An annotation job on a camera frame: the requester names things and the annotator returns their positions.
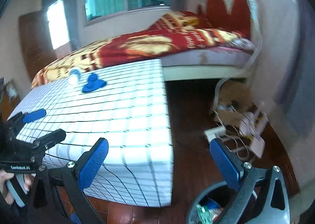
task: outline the cable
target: cable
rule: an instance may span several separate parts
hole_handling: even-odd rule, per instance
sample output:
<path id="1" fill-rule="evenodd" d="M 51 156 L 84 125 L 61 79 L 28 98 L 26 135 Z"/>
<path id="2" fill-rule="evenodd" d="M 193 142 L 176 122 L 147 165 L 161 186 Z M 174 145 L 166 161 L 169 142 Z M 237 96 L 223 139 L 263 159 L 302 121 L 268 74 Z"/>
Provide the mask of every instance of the cable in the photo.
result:
<path id="1" fill-rule="evenodd" d="M 219 120 L 219 122 L 221 123 L 221 125 L 222 126 L 224 126 L 223 125 L 223 122 L 222 122 L 222 120 L 220 119 L 220 117 L 219 117 L 219 115 L 218 115 L 218 113 L 214 110 L 214 113 L 216 114 L 216 117 L 217 117 L 217 119 Z M 230 141 L 230 140 L 234 140 L 234 142 L 235 142 L 235 149 L 229 149 L 229 147 L 228 146 L 226 146 L 226 148 L 230 151 L 230 152 L 233 152 L 233 153 L 236 153 L 236 155 L 237 155 L 237 157 L 240 159 L 240 160 L 242 160 L 242 161 L 247 161 L 248 159 L 249 159 L 249 146 L 247 146 L 247 145 L 245 145 L 245 143 L 243 142 L 243 140 L 241 139 L 241 135 L 240 135 L 240 133 L 239 133 L 239 131 L 234 127 L 234 126 L 232 126 L 231 125 L 231 127 L 236 131 L 236 134 L 235 133 L 233 133 L 233 132 L 231 132 L 231 131 L 226 131 L 226 133 L 225 133 L 225 135 L 224 135 L 224 137 L 219 137 L 220 139 L 221 139 L 221 141 L 222 142 L 227 142 L 227 141 Z M 241 143 L 243 144 L 243 146 L 241 146 L 241 147 L 239 147 L 238 146 L 238 142 L 237 142 L 237 139 L 238 140 L 240 140 L 241 141 Z M 240 151 L 242 151 L 242 150 L 246 150 L 246 156 L 245 157 L 241 157 L 240 155 L 239 155 L 239 152 Z M 254 160 L 256 159 L 256 156 L 254 155 L 254 157 L 251 159 L 251 160 L 249 160 L 249 162 L 250 163 L 252 163 Z"/>
<path id="2" fill-rule="evenodd" d="M 256 47 L 255 51 L 253 52 L 253 54 L 249 58 L 248 62 L 244 65 L 244 67 L 242 69 L 239 70 L 239 72 L 235 76 L 245 73 L 251 67 L 251 65 L 253 65 L 253 63 L 255 62 L 255 60 L 257 58 L 257 56 L 259 55 L 259 53 L 261 51 L 262 41 L 263 41 L 262 34 L 261 34 L 260 28 L 259 28 L 259 22 L 258 22 L 257 14 L 256 14 L 257 13 L 257 3 L 256 3 L 255 0 L 247 0 L 247 3 L 248 3 L 249 8 L 250 8 L 251 19 L 254 20 L 254 28 L 255 28 L 255 30 L 257 32 L 258 43 L 257 43 L 257 47 Z M 221 86 L 226 81 L 228 81 L 231 78 L 232 77 L 222 78 L 216 84 L 216 86 L 215 86 L 215 97 L 214 97 L 214 100 L 213 100 L 213 110 L 214 111 L 216 111 L 217 108 L 218 108 L 219 92 L 220 92 Z"/>

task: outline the power strip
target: power strip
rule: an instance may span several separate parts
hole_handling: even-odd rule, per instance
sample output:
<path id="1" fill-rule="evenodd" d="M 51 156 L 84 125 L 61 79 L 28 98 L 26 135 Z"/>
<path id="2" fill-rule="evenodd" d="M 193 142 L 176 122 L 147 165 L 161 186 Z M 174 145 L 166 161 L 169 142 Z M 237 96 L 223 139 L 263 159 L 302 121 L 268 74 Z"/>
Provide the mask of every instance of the power strip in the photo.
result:
<path id="1" fill-rule="evenodd" d="M 207 137 L 208 142 L 215 138 L 224 136 L 226 134 L 226 128 L 223 125 L 204 131 L 204 135 Z"/>

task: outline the wall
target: wall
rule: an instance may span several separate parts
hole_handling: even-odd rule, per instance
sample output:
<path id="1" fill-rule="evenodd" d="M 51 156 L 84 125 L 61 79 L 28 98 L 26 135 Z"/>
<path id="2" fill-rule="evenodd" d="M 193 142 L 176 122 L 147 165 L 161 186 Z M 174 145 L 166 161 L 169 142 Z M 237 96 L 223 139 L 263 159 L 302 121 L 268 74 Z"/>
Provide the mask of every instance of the wall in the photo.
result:
<path id="1" fill-rule="evenodd" d="M 0 19 L 0 77 L 13 79 L 21 98 L 31 90 L 21 55 L 18 17 L 41 10 L 41 0 L 11 0 Z"/>
<path id="2" fill-rule="evenodd" d="M 265 111 L 274 106 L 273 97 L 297 40 L 298 8 L 293 0 L 257 0 L 263 46 L 258 57 L 253 98 L 263 100 Z"/>
<path id="3" fill-rule="evenodd" d="M 297 0 L 257 0 L 263 46 L 252 86 L 253 101 L 265 103 L 270 123 L 290 157 L 301 193 L 290 201 L 294 217 L 306 210 L 315 197 L 315 126 L 308 138 L 300 138 L 285 122 L 285 116 L 274 102 L 289 61 L 298 41 L 299 10 Z"/>
<path id="4" fill-rule="evenodd" d="M 78 0 L 78 30 L 81 45 L 148 28 L 169 9 L 135 11 L 86 25 L 84 0 Z"/>

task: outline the red headboard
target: red headboard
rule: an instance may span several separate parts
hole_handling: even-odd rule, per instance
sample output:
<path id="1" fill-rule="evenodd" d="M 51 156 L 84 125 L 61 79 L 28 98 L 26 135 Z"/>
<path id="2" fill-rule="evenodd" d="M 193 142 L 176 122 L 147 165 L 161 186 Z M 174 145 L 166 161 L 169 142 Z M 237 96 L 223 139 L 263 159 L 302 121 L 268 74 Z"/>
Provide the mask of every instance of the red headboard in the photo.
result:
<path id="1" fill-rule="evenodd" d="M 201 6 L 198 6 L 198 13 L 202 14 Z M 237 31 L 250 39 L 251 20 L 247 0 L 233 0 L 231 10 L 225 0 L 207 0 L 205 16 L 213 28 Z"/>

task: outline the screw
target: screw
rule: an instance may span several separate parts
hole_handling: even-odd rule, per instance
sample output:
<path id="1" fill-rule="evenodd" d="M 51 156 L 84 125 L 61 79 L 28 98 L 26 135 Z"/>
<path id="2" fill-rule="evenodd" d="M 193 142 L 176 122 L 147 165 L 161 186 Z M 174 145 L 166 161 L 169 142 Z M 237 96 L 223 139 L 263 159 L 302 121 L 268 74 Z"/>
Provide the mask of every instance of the screw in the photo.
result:
<path id="1" fill-rule="evenodd" d="M 43 170 L 45 170 L 45 168 L 46 168 L 46 166 L 41 165 L 41 166 L 38 168 L 38 170 L 40 170 L 40 171 L 42 172 Z"/>
<path id="2" fill-rule="evenodd" d="M 75 166 L 75 162 L 73 162 L 73 161 L 70 161 L 70 162 L 67 163 L 67 167 L 68 168 L 72 168 L 74 166 Z"/>
<path id="3" fill-rule="evenodd" d="M 251 163 L 249 163 L 249 162 L 245 162 L 245 163 L 244 163 L 244 167 L 245 167 L 246 169 L 251 169 L 252 165 L 251 165 Z"/>
<path id="4" fill-rule="evenodd" d="M 273 167 L 273 169 L 274 169 L 276 172 L 280 172 L 280 167 L 279 167 L 279 166 L 276 166 L 276 165 L 275 165 L 275 166 Z"/>

